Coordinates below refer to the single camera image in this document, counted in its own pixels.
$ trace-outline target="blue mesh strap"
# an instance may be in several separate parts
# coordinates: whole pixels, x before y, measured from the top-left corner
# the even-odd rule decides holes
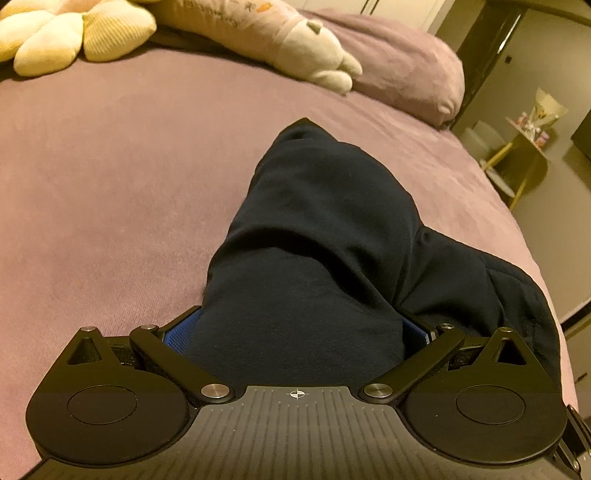
[[[402,342],[404,344],[404,358],[407,359],[425,348],[430,340],[429,335],[422,328],[403,317]]]
[[[201,316],[202,309],[196,310],[194,313],[185,318],[178,325],[171,328],[164,335],[164,344],[168,345],[175,352],[184,354],[185,348],[191,338],[191,332],[194,331]]]

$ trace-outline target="ribbed black surface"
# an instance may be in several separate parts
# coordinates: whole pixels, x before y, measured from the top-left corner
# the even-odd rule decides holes
[[[546,460],[511,469],[462,465],[425,448],[395,410],[345,387],[249,387],[240,400],[201,410],[167,450],[134,465],[82,469],[50,460],[44,480],[520,479],[563,480]]]

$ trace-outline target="yellow flower plush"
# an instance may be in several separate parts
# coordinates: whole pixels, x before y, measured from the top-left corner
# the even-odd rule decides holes
[[[116,60],[155,31],[152,14],[127,0],[11,0],[0,10],[0,61],[38,77],[65,69],[82,48],[89,61]]]

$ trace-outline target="metal screw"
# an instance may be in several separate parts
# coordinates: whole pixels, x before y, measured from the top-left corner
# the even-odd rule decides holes
[[[394,390],[392,390],[390,385],[383,383],[371,383],[365,386],[363,392],[371,398],[388,398],[390,395],[392,395],[392,393],[394,393]]]
[[[201,389],[201,394],[207,398],[223,398],[230,393],[230,389],[221,383],[212,383],[205,385]]]

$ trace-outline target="pillow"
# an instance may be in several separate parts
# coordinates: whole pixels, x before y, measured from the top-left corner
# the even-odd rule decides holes
[[[363,75],[353,90],[440,128],[459,112],[464,73],[457,55],[438,38],[402,22],[332,9],[301,11],[319,18],[356,57]]]

